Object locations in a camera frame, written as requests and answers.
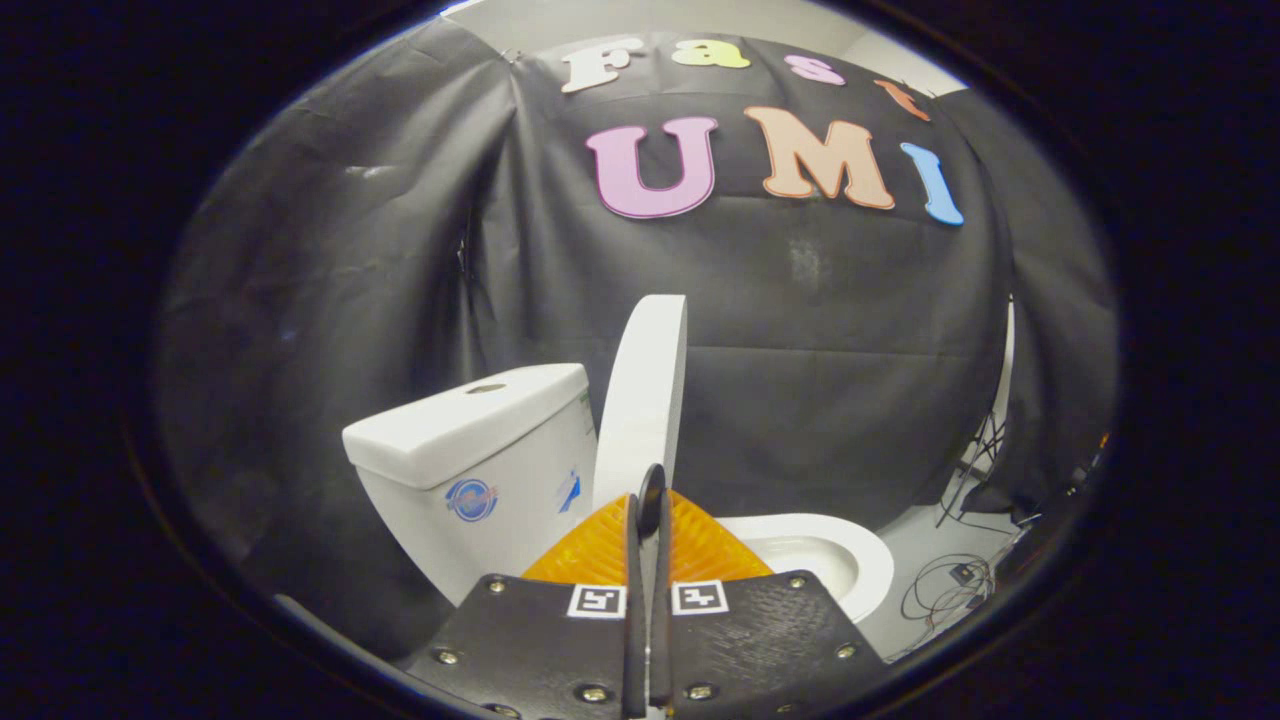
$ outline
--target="wire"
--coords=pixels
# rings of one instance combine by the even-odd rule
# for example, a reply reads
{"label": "wire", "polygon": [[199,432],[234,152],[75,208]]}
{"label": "wire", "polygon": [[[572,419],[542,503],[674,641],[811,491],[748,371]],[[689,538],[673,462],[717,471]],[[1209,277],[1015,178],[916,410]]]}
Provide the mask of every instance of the wire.
{"label": "wire", "polygon": [[[997,442],[997,439],[992,438],[991,442],[988,442],[983,447],[989,447],[995,442]],[[983,454],[983,451],[979,450],[978,455],[974,456],[974,460],[977,460],[982,454]],[[984,530],[991,530],[993,533],[1004,533],[1006,536],[1012,534],[1012,533],[1007,533],[1005,530],[1000,530],[1000,529],[996,529],[996,528],[988,528],[987,525],[975,525],[973,523],[965,523],[960,518],[957,518],[957,516],[955,516],[955,515],[951,514],[951,509],[955,507],[956,501],[960,500],[960,493],[964,491],[964,484],[966,482],[969,482],[969,473],[970,473],[970,470],[973,470],[973,465],[972,464],[969,466],[966,466],[965,470],[964,470],[964,473],[960,475],[960,482],[956,484],[956,492],[951,496],[951,502],[943,503],[941,498],[938,500],[938,506],[942,507],[942,518],[938,518],[938,521],[933,524],[933,528],[934,529],[941,528],[942,527],[942,520],[945,520],[947,518],[951,518],[956,523],[960,523],[961,525],[969,525],[970,528],[982,528]]]}
{"label": "wire", "polygon": [[[946,562],[946,560],[951,559],[963,559],[965,560],[965,562],[957,562],[957,561]],[[945,568],[969,568],[975,571],[975,577],[973,580],[969,580],[968,583],[943,591],[932,602],[925,603],[920,598],[920,580]],[[902,593],[902,600],[899,602],[899,614],[906,620],[923,620],[924,632],[920,633],[918,638],[911,641],[911,643],[908,644],[905,648],[884,657],[884,661],[896,662],[897,660],[914,652],[925,641],[928,641],[929,637],[933,635],[933,633],[937,632],[940,625],[948,621],[951,616],[955,615],[955,612],[966,607],[972,601],[972,598],[982,597],[983,600],[986,600],[995,592],[995,589],[996,589],[996,583],[991,570],[991,565],[987,562],[986,559],[978,555],[972,555],[968,552],[952,552],[925,562],[924,566],[920,568],[920,570],[915,574],[915,579],[911,582],[910,587],[906,588],[906,592]],[[909,598],[913,597],[915,598],[916,605],[920,606],[920,610],[927,611],[927,614],[924,615],[908,614],[906,602]],[[938,614],[941,612],[945,612],[946,615],[938,619]]]}

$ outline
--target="toilet tank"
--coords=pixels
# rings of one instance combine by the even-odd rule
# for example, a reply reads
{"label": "toilet tank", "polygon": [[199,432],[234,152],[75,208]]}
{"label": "toilet tank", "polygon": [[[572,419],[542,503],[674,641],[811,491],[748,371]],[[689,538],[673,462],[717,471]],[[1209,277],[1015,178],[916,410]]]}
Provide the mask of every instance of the toilet tank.
{"label": "toilet tank", "polygon": [[342,432],[383,521],[444,597],[522,574],[591,507],[586,372],[534,365],[380,413]]}

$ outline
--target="white toilet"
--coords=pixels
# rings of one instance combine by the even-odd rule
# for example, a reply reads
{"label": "white toilet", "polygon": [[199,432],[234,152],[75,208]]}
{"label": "white toilet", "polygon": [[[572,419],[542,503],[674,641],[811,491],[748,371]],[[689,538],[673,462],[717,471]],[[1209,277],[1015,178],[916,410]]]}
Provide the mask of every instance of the white toilet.
{"label": "white toilet", "polygon": [[[637,492],[636,478],[662,462],[673,487],[676,432],[685,389],[685,297],[650,295],[631,313],[600,418],[594,506]],[[717,518],[774,573],[809,570],[854,623],[870,615],[893,582],[893,556],[874,533],[814,514]]]}
{"label": "white toilet", "polygon": [[[586,373],[566,364],[517,368],[366,418],[343,430],[343,445],[396,539],[460,605],[481,577],[524,574],[591,511],[639,493],[652,464],[672,483],[685,351],[684,296],[636,304],[599,442]],[[774,573],[814,573],[854,623],[888,594],[893,557],[865,528],[813,514],[717,520]]]}
{"label": "white toilet", "polygon": [[360,420],[342,441],[383,521],[454,606],[485,574],[522,574],[590,512],[581,365],[499,373]]}

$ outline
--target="blue logo sticker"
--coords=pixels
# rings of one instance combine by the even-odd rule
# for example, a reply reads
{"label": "blue logo sticker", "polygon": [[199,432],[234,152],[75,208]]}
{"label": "blue logo sticker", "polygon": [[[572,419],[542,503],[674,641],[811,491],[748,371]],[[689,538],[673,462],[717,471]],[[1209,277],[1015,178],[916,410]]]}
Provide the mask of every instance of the blue logo sticker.
{"label": "blue logo sticker", "polygon": [[573,503],[573,498],[582,495],[582,478],[579,477],[577,469],[568,471],[568,478],[561,483],[561,487],[556,491],[556,502],[559,503],[559,510],[556,511],[557,515],[561,512],[568,512],[568,506]]}
{"label": "blue logo sticker", "polygon": [[498,488],[484,484],[484,480],[470,478],[453,483],[444,495],[445,506],[467,523],[484,520],[498,505]]}

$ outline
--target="foam letter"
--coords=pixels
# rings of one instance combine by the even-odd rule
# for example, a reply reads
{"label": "foam letter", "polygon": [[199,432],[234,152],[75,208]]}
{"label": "foam letter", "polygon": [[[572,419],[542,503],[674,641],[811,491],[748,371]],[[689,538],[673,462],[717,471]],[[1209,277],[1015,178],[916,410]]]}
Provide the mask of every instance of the foam letter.
{"label": "foam letter", "polygon": [[920,179],[924,181],[924,192],[929,197],[928,202],[924,204],[924,210],[938,222],[948,225],[963,225],[964,215],[960,214],[955,201],[951,200],[947,181],[942,179],[942,168],[938,156],[910,142],[902,143],[902,152],[911,156],[911,160],[915,163],[915,172],[920,173]]}
{"label": "foam letter", "polygon": [[845,78],[836,74],[831,69],[831,65],[822,60],[805,58],[804,55],[787,55],[782,60],[791,65],[791,72],[803,78],[815,79],[827,85],[845,85]]}
{"label": "foam letter", "polygon": [[712,165],[712,118],[677,118],[662,129],[676,136],[684,177],[664,190],[645,187],[640,179],[640,140],[648,135],[641,127],[623,126],[598,132],[586,138],[595,151],[595,178],[604,206],[627,218],[666,218],[698,208],[716,186]]}
{"label": "foam letter", "polygon": [[910,95],[902,92],[902,88],[893,85],[892,82],[887,82],[883,79],[876,81],[876,85],[883,87],[884,91],[888,92],[888,96],[892,97],[895,102],[901,105],[904,110],[911,113],[913,115],[920,118],[924,122],[929,122],[929,117],[924,114],[924,110],[916,108],[915,100]]}
{"label": "foam letter", "polygon": [[835,120],[827,128],[827,140],[819,141],[799,118],[778,108],[751,106],[742,110],[760,123],[769,146],[773,174],[765,178],[764,190],[780,197],[808,197],[813,184],[800,176],[800,164],[809,169],[827,197],[840,192],[840,178],[849,172],[845,197],[858,205],[888,210],[893,196],[884,190],[876,156],[872,155],[872,133],[867,128]]}
{"label": "foam letter", "polygon": [[568,82],[561,87],[561,92],[577,92],[618,79],[618,73],[608,68],[622,69],[630,65],[631,55],[627,50],[641,47],[643,40],[627,37],[564,55],[561,61],[568,63]]}
{"label": "foam letter", "polygon": [[742,51],[732,42],[719,40],[682,40],[676,44],[671,59],[681,65],[719,65],[722,68],[745,68],[751,64]]}

